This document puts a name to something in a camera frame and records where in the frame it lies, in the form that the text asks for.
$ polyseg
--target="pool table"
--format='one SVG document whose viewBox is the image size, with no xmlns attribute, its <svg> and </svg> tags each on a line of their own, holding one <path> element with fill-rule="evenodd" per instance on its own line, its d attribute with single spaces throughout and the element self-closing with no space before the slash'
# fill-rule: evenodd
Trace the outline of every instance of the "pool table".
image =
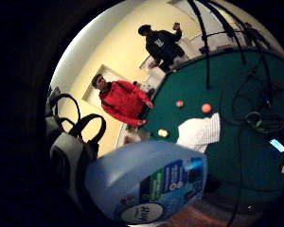
<svg viewBox="0 0 284 227">
<path fill-rule="evenodd" d="M 258 131 L 245 120 L 254 111 L 284 119 L 284 60 L 265 52 L 267 76 L 256 49 L 243 48 L 242 54 L 246 63 L 237 48 L 218 50 L 210 53 L 209 64 L 202 55 L 167 74 L 153 97 L 154 108 L 145 114 L 148 123 L 141 130 L 151 135 L 150 140 L 176 143 L 178 126 L 184 121 L 219 113 L 220 141 L 209 144 L 204 153 L 208 173 L 221 185 L 207 198 L 230 210 L 237 202 L 239 210 L 249 214 L 264 210 L 284 191 L 284 152 L 268 141 L 279 133 Z M 207 66 L 210 87 L 206 86 Z M 269 106 L 265 104 L 267 96 L 271 96 Z M 184 101 L 182 108 L 176 106 L 177 100 Z M 204 103 L 211 104 L 210 113 L 202 112 Z M 168 130 L 169 136 L 158 135 L 160 129 Z"/>
</svg>

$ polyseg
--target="white towel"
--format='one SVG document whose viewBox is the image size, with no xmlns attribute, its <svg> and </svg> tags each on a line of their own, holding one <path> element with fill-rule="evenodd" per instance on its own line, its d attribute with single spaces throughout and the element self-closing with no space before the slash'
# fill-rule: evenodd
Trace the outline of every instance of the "white towel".
<svg viewBox="0 0 284 227">
<path fill-rule="evenodd" d="M 207 145 L 220 140 L 220 116 L 214 113 L 210 118 L 191 118 L 178 127 L 177 144 L 205 152 Z"/>
</svg>

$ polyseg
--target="black hat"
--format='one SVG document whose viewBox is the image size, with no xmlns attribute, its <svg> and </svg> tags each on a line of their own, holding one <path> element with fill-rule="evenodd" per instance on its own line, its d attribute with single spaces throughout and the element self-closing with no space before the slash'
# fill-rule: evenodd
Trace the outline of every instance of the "black hat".
<svg viewBox="0 0 284 227">
<path fill-rule="evenodd" d="M 102 75 L 101 74 L 96 74 L 94 77 L 93 77 L 93 79 L 92 79 L 92 85 L 96 88 L 96 82 L 97 82 L 97 79 L 99 78 L 99 77 L 102 77 Z"/>
<path fill-rule="evenodd" d="M 141 26 L 141 27 L 138 29 L 138 33 L 139 33 L 140 35 L 143 35 L 143 32 L 148 31 L 148 30 L 150 30 L 150 29 L 151 29 L 151 26 L 150 26 L 150 25 L 143 25 L 143 26 Z"/>
</svg>

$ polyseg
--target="bottle label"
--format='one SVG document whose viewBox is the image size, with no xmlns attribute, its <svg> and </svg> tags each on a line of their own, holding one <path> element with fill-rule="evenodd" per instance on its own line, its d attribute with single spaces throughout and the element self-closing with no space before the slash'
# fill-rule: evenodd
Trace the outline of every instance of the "bottle label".
<svg viewBox="0 0 284 227">
<path fill-rule="evenodd" d="M 129 224 L 163 220 L 185 204 L 199 199 L 204 190 L 204 160 L 177 160 L 153 172 L 123 197 L 115 219 Z"/>
</svg>

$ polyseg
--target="black jacket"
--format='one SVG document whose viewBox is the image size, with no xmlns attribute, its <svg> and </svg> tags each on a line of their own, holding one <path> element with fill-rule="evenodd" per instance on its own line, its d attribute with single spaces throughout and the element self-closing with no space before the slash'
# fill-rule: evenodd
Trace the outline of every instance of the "black jacket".
<svg viewBox="0 0 284 227">
<path fill-rule="evenodd" d="M 185 54 L 176 43 L 181 37 L 181 29 L 178 29 L 175 34 L 165 30 L 153 31 L 151 36 L 146 37 L 146 49 L 157 62 L 163 60 L 172 64 L 175 57 L 182 57 Z"/>
</svg>

